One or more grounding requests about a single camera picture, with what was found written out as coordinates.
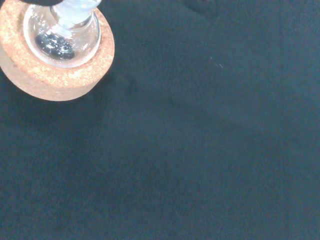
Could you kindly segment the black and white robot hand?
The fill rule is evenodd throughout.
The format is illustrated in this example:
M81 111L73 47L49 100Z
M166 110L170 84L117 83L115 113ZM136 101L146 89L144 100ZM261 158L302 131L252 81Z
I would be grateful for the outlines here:
M21 0L24 3L50 7L61 3L63 0Z

